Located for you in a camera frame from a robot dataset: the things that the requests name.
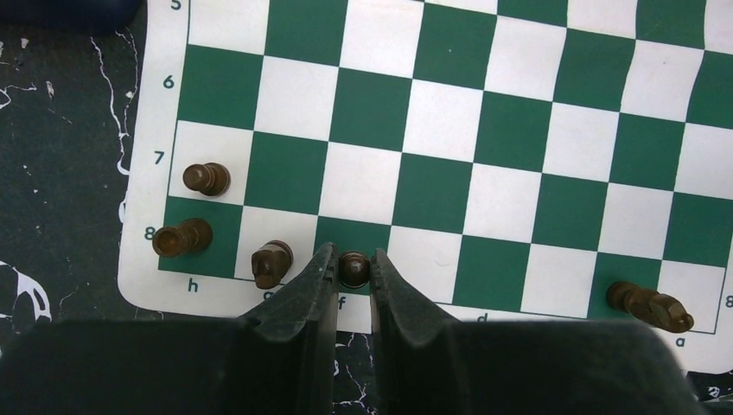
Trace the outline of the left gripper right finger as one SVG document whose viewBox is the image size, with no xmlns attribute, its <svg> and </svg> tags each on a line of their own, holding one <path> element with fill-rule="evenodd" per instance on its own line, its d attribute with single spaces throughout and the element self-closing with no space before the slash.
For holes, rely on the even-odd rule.
<svg viewBox="0 0 733 415">
<path fill-rule="evenodd" d="M 370 265 L 381 414 L 702 414 L 671 352 L 634 322 L 462 321 Z"/>
</svg>

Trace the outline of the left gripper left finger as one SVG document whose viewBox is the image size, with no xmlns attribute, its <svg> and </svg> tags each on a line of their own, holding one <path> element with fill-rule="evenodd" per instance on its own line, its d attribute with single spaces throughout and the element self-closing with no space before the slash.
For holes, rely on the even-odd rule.
<svg viewBox="0 0 733 415">
<path fill-rule="evenodd" d="M 4 414 L 329 414 L 337 247 L 235 318 L 42 324 L 1 359 Z"/>
</svg>

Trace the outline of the brown knight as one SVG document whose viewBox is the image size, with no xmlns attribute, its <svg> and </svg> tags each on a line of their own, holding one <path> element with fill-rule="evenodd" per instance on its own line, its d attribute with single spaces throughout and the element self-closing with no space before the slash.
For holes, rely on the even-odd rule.
<svg viewBox="0 0 733 415">
<path fill-rule="evenodd" d="M 277 286 L 293 263 L 293 251 L 282 240 L 274 239 L 252 254 L 252 274 L 255 285 L 262 290 Z"/>
</svg>

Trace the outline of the brown bishop chess piece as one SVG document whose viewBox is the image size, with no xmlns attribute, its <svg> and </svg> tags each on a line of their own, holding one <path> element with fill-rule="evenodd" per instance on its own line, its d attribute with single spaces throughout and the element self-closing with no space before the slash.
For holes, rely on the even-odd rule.
<svg viewBox="0 0 733 415">
<path fill-rule="evenodd" d="M 347 251 L 339 257 L 340 284 L 356 290 L 370 280 L 370 259 L 358 251 Z"/>
</svg>

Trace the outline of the brown rook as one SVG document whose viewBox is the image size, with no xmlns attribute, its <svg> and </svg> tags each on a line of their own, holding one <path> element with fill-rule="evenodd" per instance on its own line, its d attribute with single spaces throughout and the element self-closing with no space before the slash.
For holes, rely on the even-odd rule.
<svg viewBox="0 0 733 415">
<path fill-rule="evenodd" d="M 628 281 L 612 283 L 606 292 L 606 302 L 613 310 L 674 334 L 691 330 L 695 323 L 677 298 Z"/>
<path fill-rule="evenodd" d="M 178 225 L 158 229 L 152 237 L 152 247 L 157 255 L 174 258 L 206 250 L 212 243 L 214 230 L 201 218 L 191 218 Z"/>
</svg>

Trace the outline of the brown pawn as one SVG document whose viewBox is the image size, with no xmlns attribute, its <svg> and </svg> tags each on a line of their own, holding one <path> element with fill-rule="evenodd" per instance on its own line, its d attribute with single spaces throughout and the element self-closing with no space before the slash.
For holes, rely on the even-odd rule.
<svg viewBox="0 0 733 415">
<path fill-rule="evenodd" d="M 183 170 L 182 181 L 188 189 L 214 197 L 227 191 L 231 175 L 220 163 L 194 163 Z"/>
</svg>

